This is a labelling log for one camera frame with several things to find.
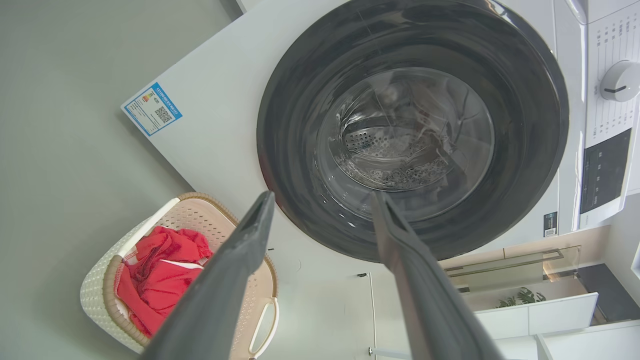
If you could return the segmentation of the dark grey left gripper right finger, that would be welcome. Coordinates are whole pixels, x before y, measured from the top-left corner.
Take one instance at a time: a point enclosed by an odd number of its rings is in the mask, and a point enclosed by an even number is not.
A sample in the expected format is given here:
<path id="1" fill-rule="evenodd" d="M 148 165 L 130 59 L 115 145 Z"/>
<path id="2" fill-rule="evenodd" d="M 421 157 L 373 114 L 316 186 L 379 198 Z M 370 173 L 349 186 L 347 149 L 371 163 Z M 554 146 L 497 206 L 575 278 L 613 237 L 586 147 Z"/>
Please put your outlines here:
<path id="1" fill-rule="evenodd" d="M 494 340 L 386 193 L 373 194 L 379 257 L 393 274 L 414 360 L 501 360 Z"/>

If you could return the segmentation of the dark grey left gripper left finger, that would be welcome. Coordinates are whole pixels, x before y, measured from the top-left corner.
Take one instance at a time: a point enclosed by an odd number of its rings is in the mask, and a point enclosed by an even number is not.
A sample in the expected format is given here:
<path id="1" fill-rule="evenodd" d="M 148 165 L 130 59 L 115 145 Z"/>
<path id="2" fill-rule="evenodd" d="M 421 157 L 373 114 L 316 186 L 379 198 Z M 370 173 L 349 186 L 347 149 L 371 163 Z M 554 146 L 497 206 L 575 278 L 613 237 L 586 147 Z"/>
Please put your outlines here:
<path id="1" fill-rule="evenodd" d="M 227 360 L 249 277 L 265 259 L 275 195 L 264 191 L 142 352 L 142 360 Z"/>

